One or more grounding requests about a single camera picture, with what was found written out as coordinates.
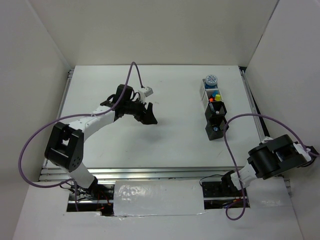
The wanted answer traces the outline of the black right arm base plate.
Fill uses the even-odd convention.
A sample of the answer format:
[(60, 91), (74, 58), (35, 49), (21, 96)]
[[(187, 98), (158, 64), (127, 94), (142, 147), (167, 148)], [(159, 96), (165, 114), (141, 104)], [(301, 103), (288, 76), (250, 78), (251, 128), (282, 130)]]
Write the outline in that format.
[(220, 181), (201, 182), (203, 196), (205, 198), (240, 198), (243, 197), (242, 191), (233, 189)]

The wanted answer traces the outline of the yellow highlighter marker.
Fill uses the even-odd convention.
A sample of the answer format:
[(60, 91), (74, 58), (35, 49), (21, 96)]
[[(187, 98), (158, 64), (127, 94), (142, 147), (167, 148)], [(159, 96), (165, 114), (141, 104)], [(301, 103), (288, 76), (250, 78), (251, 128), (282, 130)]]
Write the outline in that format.
[(221, 95), (220, 94), (216, 94), (215, 97), (214, 97), (214, 100), (215, 101), (221, 101), (222, 100)]

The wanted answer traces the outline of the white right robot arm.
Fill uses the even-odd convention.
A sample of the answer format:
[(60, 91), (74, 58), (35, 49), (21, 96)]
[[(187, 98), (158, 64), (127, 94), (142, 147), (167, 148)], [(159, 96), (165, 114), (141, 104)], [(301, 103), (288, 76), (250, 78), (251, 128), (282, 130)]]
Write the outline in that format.
[(221, 178), (218, 190), (223, 196), (230, 196), (257, 179), (267, 180), (293, 168), (308, 167), (319, 153), (313, 146), (303, 147), (285, 134), (275, 139), (266, 137), (248, 155), (244, 167)]

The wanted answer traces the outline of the blue highlighter marker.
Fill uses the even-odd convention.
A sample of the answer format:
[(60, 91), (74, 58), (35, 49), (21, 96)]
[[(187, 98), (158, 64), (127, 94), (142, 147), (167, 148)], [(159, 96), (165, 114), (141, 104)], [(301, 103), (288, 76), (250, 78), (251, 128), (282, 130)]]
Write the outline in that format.
[(218, 95), (218, 94), (219, 94), (218, 92), (213, 92), (213, 93), (212, 93), (212, 96), (215, 98), (216, 95)]

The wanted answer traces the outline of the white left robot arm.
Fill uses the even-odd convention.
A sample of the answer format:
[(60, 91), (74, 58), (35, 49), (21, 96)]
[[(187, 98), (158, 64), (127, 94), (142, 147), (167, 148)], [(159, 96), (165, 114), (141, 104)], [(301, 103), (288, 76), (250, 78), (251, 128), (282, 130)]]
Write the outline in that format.
[(110, 95), (89, 116), (68, 124), (56, 123), (44, 152), (45, 158), (74, 179), (86, 199), (98, 197), (106, 188), (83, 164), (85, 141), (124, 115), (131, 115), (144, 125), (156, 125), (158, 121), (153, 114), (153, 104), (145, 102), (152, 94), (151, 87), (143, 87), (135, 92), (131, 86), (120, 84), (116, 93)]

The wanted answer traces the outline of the blue ballpoint pen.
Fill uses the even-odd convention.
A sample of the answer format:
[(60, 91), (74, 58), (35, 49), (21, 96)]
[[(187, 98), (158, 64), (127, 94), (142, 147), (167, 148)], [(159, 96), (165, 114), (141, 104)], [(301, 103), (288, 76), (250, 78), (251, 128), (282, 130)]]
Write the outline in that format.
[(210, 103), (210, 104), (209, 104), (209, 106), (210, 106), (211, 111), (212, 111), (212, 112), (215, 112), (215, 109), (214, 109), (213, 103)]

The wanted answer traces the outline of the blue cleaning gel jar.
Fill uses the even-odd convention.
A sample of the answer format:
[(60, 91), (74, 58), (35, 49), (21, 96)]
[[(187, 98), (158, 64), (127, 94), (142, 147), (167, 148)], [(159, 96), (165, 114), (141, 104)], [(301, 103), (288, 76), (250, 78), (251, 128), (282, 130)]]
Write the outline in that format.
[(217, 89), (218, 88), (218, 78), (213, 75), (207, 75), (205, 78), (205, 84), (204, 87), (205, 89)]

